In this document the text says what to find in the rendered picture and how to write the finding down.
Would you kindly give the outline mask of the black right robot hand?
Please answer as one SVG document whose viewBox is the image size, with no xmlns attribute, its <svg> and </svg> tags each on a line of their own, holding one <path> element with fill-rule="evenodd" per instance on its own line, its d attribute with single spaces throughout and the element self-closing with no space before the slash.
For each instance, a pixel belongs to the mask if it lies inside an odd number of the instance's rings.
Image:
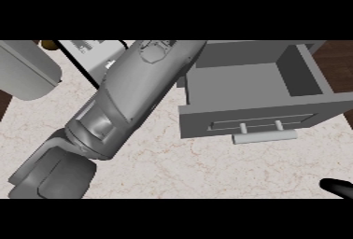
<svg viewBox="0 0 353 239">
<path fill-rule="evenodd" d="M 319 185 L 324 190 L 344 199 L 353 199 L 353 184 L 349 181 L 336 178 L 324 178 Z"/>
</svg>

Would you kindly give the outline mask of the grey open drawer box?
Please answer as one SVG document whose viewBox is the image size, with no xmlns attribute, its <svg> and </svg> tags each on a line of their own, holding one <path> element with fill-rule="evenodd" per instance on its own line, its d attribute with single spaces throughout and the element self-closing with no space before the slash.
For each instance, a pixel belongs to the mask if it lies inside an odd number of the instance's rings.
<svg viewBox="0 0 353 239">
<path fill-rule="evenodd" d="M 290 47 L 274 63 L 194 68 L 189 104 L 259 103 L 333 92 L 305 45 Z"/>
</svg>

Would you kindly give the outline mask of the grey cabinet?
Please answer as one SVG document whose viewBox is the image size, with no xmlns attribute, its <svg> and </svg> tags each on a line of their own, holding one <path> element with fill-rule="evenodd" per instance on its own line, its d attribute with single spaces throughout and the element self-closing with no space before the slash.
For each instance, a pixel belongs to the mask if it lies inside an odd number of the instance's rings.
<svg viewBox="0 0 353 239">
<path fill-rule="evenodd" d="M 322 44 L 324 40 L 210 40 L 197 68 L 274 63 L 290 47 L 305 45 L 315 53 Z"/>
</svg>

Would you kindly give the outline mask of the white appliance with black edge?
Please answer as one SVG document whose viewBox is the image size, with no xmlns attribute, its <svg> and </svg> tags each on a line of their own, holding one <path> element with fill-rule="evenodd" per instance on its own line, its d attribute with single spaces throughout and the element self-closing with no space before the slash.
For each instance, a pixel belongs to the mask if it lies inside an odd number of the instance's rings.
<svg viewBox="0 0 353 239">
<path fill-rule="evenodd" d="M 99 88 L 108 69 L 127 50 L 123 40 L 55 40 L 80 73 Z"/>
</svg>

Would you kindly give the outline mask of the brown round object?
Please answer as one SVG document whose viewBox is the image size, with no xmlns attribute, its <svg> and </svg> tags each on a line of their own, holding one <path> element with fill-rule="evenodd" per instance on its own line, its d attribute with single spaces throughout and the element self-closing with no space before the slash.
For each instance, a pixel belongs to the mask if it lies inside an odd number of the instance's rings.
<svg viewBox="0 0 353 239">
<path fill-rule="evenodd" d="M 55 42 L 52 40 L 42 40 L 40 45 L 46 50 L 58 50 L 58 46 L 55 45 Z"/>
</svg>

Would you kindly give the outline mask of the grey rounded appliance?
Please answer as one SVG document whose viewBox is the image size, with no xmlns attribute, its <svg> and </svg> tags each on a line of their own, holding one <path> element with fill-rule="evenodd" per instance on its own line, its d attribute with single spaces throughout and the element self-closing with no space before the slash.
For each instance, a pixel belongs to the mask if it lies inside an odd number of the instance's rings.
<svg viewBox="0 0 353 239">
<path fill-rule="evenodd" d="M 24 101 L 58 86 L 62 70 L 31 40 L 0 40 L 0 90 Z"/>
</svg>

